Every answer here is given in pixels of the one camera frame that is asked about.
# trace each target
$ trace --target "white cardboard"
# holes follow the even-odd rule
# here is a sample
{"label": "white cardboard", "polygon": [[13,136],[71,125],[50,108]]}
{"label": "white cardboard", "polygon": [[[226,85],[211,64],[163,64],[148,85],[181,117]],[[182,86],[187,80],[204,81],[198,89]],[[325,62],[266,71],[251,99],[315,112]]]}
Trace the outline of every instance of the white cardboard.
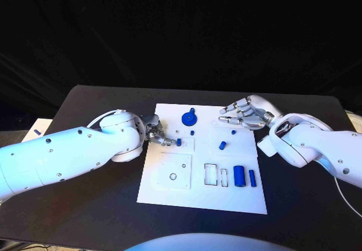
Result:
{"label": "white cardboard", "polygon": [[[188,127],[182,123],[182,115],[195,108],[198,122]],[[149,144],[143,168],[139,203],[171,205],[215,209],[236,212],[267,214],[263,184],[257,161],[257,148],[254,132],[238,125],[218,121],[223,107],[158,104],[156,114],[161,117],[166,136],[182,139],[185,146],[161,146]],[[220,143],[226,141],[227,147],[220,150]],[[187,190],[161,188],[159,182],[161,154],[185,155],[191,157],[191,188]],[[205,164],[217,164],[218,185],[205,185]],[[234,166],[246,167],[246,187],[234,185]],[[227,169],[228,187],[221,186],[221,169]],[[256,173],[257,187],[251,187],[250,172]]]}

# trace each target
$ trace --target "black cable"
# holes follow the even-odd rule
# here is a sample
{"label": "black cable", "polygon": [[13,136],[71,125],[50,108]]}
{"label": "black cable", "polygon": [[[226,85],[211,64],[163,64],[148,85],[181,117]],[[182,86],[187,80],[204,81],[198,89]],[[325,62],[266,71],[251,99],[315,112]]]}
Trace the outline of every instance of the black cable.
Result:
{"label": "black cable", "polygon": [[37,247],[42,247],[42,248],[45,248],[45,249],[48,250],[48,248],[50,248],[51,246],[48,246],[48,247],[45,247],[45,246],[34,246],[34,247],[26,247],[26,248],[24,248],[22,250],[26,250],[26,249],[31,249],[31,248],[37,248]]}

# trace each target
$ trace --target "robotic hand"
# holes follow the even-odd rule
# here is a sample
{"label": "robotic hand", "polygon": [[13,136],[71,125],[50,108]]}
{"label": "robotic hand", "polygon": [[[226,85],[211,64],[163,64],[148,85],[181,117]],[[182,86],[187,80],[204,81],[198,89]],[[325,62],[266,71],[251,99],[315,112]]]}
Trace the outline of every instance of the robotic hand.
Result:
{"label": "robotic hand", "polygon": [[220,121],[240,124],[250,130],[270,127],[270,134],[257,143],[269,157],[279,153],[296,167],[316,161],[337,178],[362,187],[361,133],[335,132],[308,114],[285,115],[257,95],[233,103],[221,110],[221,114],[236,109],[238,117],[223,116]]}
{"label": "robotic hand", "polygon": [[[99,130],[90,127],[101,121]],[[127,162],[143,150],[143,142],[172,145],[159,116],[140,118],[116,110],[90,123],[28,142],[0,148],[0,203],[37,187],[64,181],[100,168],[112,159]]]}

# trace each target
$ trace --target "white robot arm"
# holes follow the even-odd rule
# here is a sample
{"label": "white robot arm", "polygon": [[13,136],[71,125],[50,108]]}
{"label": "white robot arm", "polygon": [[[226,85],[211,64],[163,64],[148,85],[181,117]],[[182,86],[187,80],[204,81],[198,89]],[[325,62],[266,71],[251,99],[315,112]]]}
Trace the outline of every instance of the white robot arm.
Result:
{"label": "white robot arm", "polygon": [[74,178],[112,159],[127,162],[143,150],[145,140],[176,144],[165,138],[159,116],[138,117],[116,110],[106,113],[100,130],[78,127],[0,148],[0,202],[37,187]]}
{"label": "white robot arm", "polygon": [[335,132],[308,114],[285,115],[257,95],[233,103],[221,114],[236,109],[238,117],[220,117],[220,121],[240,124],[251,130],[266,125],[270,127],[270,134],[257,143],[269,157],[279,153],[296,167],[316,161],[337,178],[362,187],[361,133]]}

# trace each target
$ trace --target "black table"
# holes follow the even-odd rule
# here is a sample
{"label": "black table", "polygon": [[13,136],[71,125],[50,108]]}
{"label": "black table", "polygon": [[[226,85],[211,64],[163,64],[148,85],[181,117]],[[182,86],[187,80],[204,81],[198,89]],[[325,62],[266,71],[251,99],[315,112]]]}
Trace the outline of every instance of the black table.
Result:
{"label": "black table", "polygon": [[[158,103],[226,106],[247,95],[77,86],[47,133],[86,126],[117,108],[148,115]],[[311,114],[334,130],[354,130],[337,98],[260,95],[286,113]],[[267,132],[256,131],[256,141]],[[259,150],[269,209],[269,215],[262,215],[138,203],[146,150],[148,143],[132,162],[110,161],[83,176],[15,196],[0,207],[0,238],[123,250],[162,236],[202,232],[253,237],[298,250],[362,250],[362,219],[344,202],[334,177],[318,163],[296,168],[279,155],[269,158]],[[351,204],[362,212],[362,190],[339,183]]]}

